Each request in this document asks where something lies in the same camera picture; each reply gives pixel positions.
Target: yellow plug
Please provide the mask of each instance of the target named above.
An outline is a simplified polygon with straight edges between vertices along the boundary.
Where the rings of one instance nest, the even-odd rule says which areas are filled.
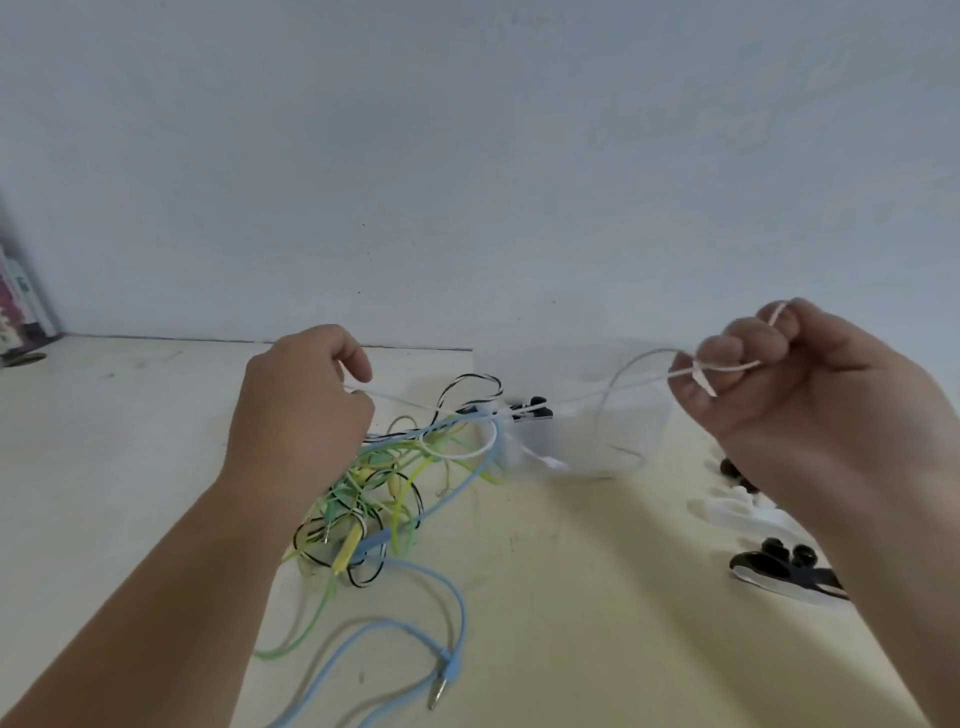
[[[360,523],[355,523],[353,528],[350,529],[347,539],[344,541],[344,544],[340,546],[340,551],[337,553],[337,558],[333,560],[333,573],[336,575],[342,574],[347,570],[347,567],[350,564],[350,559],[353,557],[353,552],[357,549],[357,544],[360,543],[360,537],[363,536],[363,527]]]

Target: cable bundle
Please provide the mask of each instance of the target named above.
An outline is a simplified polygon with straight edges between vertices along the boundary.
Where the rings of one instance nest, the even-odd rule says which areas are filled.
[[[468,401],[454,414],[438,422],[445,399],[451,390],[457,384],[470,378],[482,379],[495,384],[496,392],[488,399]],[[302,696],[268,728],[286,728],[286,726],[292,725],[319,689],[334,663],[357,639],[374,629],[394,627],[417,637],[438,655],[442,665],[410,690],[372,711],[361,722],[360,728],[372,725],[381,716],[423,694],[432,684],[436,683],[437,688],[429,704],[433,708],[443,693],[444,687],[456,679],[460,671],[460,653],[467,629],[466,605],[462,596],[456,587],[441,574],[410,562],[388,559],[387,549],[389,545],[394,554],[402,554],[408,551],[413,541],[414,532],[420,527],[420,523],[463,493],[477,477],[483,477],[491,483],[500,482],[486,473],[486,470],[492,465],[496,444],[500,436],[500,429],[497,424],[490,424],[491,438],[482,448],[474,452],[450,452],[444,451],[444,448],[452,444],[459,448],[469,449],[468,445],[458,435],[471,422],[487,424],[488,422],[477,412],[476,405],[492,401],[499,397],[502,391],[499,379],[494,376],[474,374],[458,376],[441,393],[430,425],[416,428],[416,421],[412,417],[404,415],[396,418],[387,428],[385,434],[368,436],[364,447],[362,447],[347,472],[334,484],[329,493],[314,504],[310,513],[294,531],[291,549],[283,557],[284,562],[301,558],[314,566],[331,570],[320,605],[309,623],[295,639],[274,649],[255,650],[253,654],[263,661],[277,660],[290,654],[303,644],[316,626],[324,608],[336,593],[337,577],[342,572],[346,573],[353,586],[363,588],[369,586],[382,572],[384,565],[388,563],[416,570],[437,579],[453,592],[461,610],[460,635],[453,649],[447,651],[429,635],[411,624],[392,619],[371,622],[357,630],[338,647]],[[415,427],[400,432],[392,432],[393,428],[404,420],[409,420]],[[486,457],[483,458],[479,466],[476,468],[470,467],[466,461],[481,454],[485,454]],[[444,464],[445,469],[444,488],[437,493],[437,502],[429,509],[425,509],[423,497],[416,480],[430,465],[440,462]],[[450,484],[451,463],[468,471],[468,476],[456,488],[451,488]],[[410,500],[408,496],[411,493],[414,502],[408,504]],[[332,531],[341,522],[352,523],[350,533],[343,540],[334,540]],[[374,525],[377,530],[371,534],[370,529]],[[310,552],[311,547],[318,544],[335,544],[340,551],[336,558],[327,561]],[[376,551],[375,556],[371,556],[373,551]],[[360,578],[357,569],[368,561],[375,567],[375,571],[366,579]]]

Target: hand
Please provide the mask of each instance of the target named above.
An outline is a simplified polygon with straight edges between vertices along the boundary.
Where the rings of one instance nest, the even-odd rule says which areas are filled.
[[[670,380],[684,410],[734,465],[808,529],[876,521],[960,491],[960,421],[917,364],[838,316],[797,299],[770,327],[775,303],[738,319],[697,351],[703,363],[762,366]],[[691,366],[680,355],[674,369]]]
[[[247,365],[222,478],[289,499],[302,515],[363,443],[373,402],[344,391],[341,362],[370,381],[370,360],[338,326],[284,336]]]

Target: transparent plastic box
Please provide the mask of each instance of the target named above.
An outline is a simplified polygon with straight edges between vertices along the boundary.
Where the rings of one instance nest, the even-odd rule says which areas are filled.
[[[505,340],[475,349],[474,372],[503,382],[502,404],[528,404],[533,397],[544,397],[552,412],[552,417],[502,419],[499,465],[507,470],[542,467],[527,448],[563,463],[576,475],[611,476],[641,467],[660,446],[673,398],[665,381],[625,387],[664,375],[673,355],[656,353],[637,362],[616,382],[599,419],[597,414],[613,375],[638,354],[659,347],[638,339],[608,338]],[[564,403],[590,393],[596,394]]]

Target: forearm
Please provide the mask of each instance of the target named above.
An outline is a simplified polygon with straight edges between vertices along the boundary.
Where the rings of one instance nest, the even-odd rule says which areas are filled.
[[[2,728],[226,728],[300,513],[204,493],[2,721]]]
[[[938,728],[960,724],[960,480],[905,477],[903,498],[822,539],[857,610]]]

